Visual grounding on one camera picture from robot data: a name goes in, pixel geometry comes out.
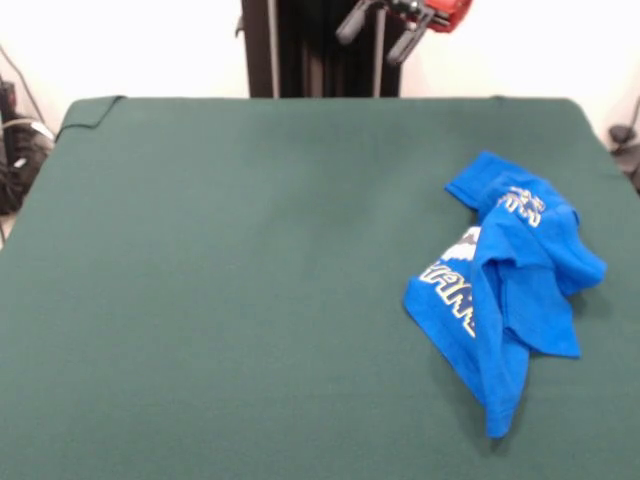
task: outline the electrical cord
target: electrical cord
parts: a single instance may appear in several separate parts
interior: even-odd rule
[[[44,135],[52,142],[55,141],[56,136],[53,134],[51,130],[42,122],[35,120],[33,118],[16,118],[13,120],[9,120],[6,123],[2,124],[2,130],[6,130],[10,127],[15,127],[17,125],[28,125],[32,130]]]
[[[622,149],[624,149],[624,147],[626,147],[627,144],[633,139],[633,137],[635,135],[633,127],[636,124],[636,122],[638,121],[638,115],[639,114],[640,114],[640,97],[638,97],[636,99],[636,106],[633,109],[633,115],[631,116],[631,121],[629,122],[629,126],[627,128],[626,135],[624,136],[624,138],[618,139],[616,141],[618,146],[611,152],[614,155],[617,154],[617,153],[620,153],[622,151]]]
[[[31,104],[33,105],[33,108],[35,109],[36,114],[38,115],[38,120],[40,120],[44,124],[45,121],[44,121],[44,116],[42,115],[42,111],[40,111],[40,107],[38,106],[38,103],[36,102],[35,98],[33,97],[33,94],[31,93],[31,90],[29,89],[29,85],[27,84],[27,81],[25,80],[24,75],[22,75],[22,72],[16,66],[16,64],[13,63],[13,61],[11,60],[11,57],[9,57],[9,55],[7,54],[5,49],[2,47],[2,45],[0,45],[0,54],[4,57],[4,59],[9,64],[9,66],[16,72],[16,74],[20,78],[20,81],[22,82],[22,86],[24,87],[25,92],[27,92],[27,96],[29,97],[29,100],[31,101]]]

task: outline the black device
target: black device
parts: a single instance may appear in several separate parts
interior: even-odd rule
[[[0,119],[2,125],[18,118],[16,113],[16,86],[12,82],[0,80]],[[17,160],[15,130],[2,129],[6,162],[13,165]]]
[[[342,45],[336,30],[356,0],[242,0],[252,97],[397,97],[402,69],[382,62],[405,21],[370,9]]]

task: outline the printed graphic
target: printed graphic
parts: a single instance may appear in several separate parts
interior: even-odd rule
[[[540,225],[541,214],[545,209],[544,202],[529,190],[518,187],[511,187],[510,190],[509,193],[498,200],[498,205],[504,205],[511,213],[517,211],[518,215],[527,220],[529,225],[534,228]]]

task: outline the black metal frame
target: black metal frame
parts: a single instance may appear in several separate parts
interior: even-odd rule
[[[337,27],[355,3],[356,0],[277,0],[281,97],[312,96],[308,84],[310,58],[322,65],[321,96],[373,96],[375,19],[369,19],[351,45],[344,47],[335,37]],[[268,0],[242,0],[242,10],[251,97],[271,98],[274,85]],[[404,31],[402,20],[387,18],[384,57]],[[400,79],[400,67],[382,62],[380,96],[399,96]]]

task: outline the shirt sleeve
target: shirt sleeve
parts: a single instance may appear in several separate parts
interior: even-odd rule
[[[546,355],[578,358],[580,346],[571,305],[546,267],[500,265],[505,328],[520,342]]]
[[[444,188],[467,207],[478,210],[491,183],[504,173],[522,174],[526,170],[509,163],[494,153],[482,152]]]

